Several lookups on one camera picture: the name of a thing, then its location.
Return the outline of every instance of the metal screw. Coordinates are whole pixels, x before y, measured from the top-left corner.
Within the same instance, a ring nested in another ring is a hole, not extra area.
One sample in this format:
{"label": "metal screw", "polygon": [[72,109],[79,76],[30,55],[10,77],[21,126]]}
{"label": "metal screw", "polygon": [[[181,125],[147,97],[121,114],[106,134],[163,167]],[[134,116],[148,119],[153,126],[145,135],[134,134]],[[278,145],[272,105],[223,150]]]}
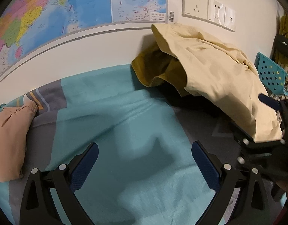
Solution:
{"label": "metal screw", "polygon": [[231,169],[231,165],[228,164],[228,163],[225,163],[225,164],[223,165],[223,167],[224,167],[226,170],[230,170],[230,169]]}
{"label": "metal screw", "polygon": [[37,173],[37,172],[38,172],[38,168],[36,168],[36,167],[31,170],[31,173],[32,173],[32,174],[35,174],[35,173]]}
{"label": "metal screw", "polygon": [[252,168],[252,172],[254,173],[254,174],[258,174],[258,170],[254,167],[254,168]]}
{"label": "metal screw", "polygon": [[243,143],[245,144],[245,145],[249,145],[249,140],[247,140],[247,139],[243,139]]}
{"label": "metal screw", "polygon": [[242,164],[242,165],[245,164],[245,160],[243,157],[238,157],[237,160],[240,164]]}
{"label": "metal screw", "polygon": [[66,167],[67,167],[66,164],[61,164],[61,165],[59,165],[59,170],[65,170]]}

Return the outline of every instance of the blue rubber grip pad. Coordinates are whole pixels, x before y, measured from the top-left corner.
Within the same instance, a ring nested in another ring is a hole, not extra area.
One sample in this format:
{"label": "blue rubber grip pad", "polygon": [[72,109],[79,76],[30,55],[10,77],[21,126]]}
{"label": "blue rubber grip pad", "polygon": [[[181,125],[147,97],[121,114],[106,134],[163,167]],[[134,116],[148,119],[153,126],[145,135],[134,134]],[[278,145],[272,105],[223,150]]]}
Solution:
{"label": "blue rubber grip pad", "polygon": [[192,144],[192,156],[209,188],[217,193],[220,189],[219,173],[197,142]]}
{"label": "blue rubber grip pad", "polygon": [[98,158],[98,153],[98,145],[94,143],[79,162],[79,164],[76,166],[76,168],[73,170],[71,173],[71,181],[69,185],[69,188],[72,192],[79,190],[83,186],[89,172],[91,171],[94,163]]}
{"label": "blue rubber grip pad", "polygon": [[266,104],[267,106],[273,108],[275,111],[280,111],[281,110],[281,105],[279,104],[278,101],[274,100],[273,98],[270,98],[264,94],[259,94],[258,99]]}

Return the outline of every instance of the bed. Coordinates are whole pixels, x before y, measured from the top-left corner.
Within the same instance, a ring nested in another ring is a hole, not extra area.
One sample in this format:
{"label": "bed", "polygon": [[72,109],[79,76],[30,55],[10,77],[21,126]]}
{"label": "bed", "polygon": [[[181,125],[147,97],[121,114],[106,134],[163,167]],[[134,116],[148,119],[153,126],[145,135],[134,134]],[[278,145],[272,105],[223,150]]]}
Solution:
{"label": "bed", "polygon": [[[31,169],[53,170],[93,141],[99,157],[75,195],[95,224],[195,224],[215,192],[191,144],[199,140],[222,163],[236,162],[239,147],[220,109],[203,97],[180,98],[167,84],[146,88],[129,64],[67,77],[27,96],[39,110],[27,135],[23,178],[0,183],[0,207],[13,224]],[[23,96],[6,106],[21,105]],[[272,207],[272,219],[280,209]]]}

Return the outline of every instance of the barcode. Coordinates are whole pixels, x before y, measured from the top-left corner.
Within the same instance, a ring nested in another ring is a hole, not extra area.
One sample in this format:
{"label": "barcode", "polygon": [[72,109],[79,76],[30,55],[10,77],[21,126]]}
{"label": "barcode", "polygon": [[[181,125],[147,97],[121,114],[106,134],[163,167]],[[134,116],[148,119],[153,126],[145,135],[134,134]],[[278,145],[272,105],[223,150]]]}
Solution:
{"label": "barcode", "polygon": [[174,21],[174,12],[169,12],[169,22]]}

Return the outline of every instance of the wall socket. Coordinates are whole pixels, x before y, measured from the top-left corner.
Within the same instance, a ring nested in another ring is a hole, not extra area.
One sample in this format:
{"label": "wall socket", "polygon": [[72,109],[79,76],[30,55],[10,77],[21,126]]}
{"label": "wall socket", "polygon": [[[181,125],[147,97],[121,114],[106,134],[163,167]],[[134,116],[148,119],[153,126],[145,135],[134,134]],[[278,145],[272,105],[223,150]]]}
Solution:
{"label": "wall socket", "polygon": [[217,25],[224,25],[225,6],[215,0],[208,0],[207,20]]}
{"label": "wall socket", "polygon": [[207,19],[208,0],[183,0],[182,15],[200,19]]}

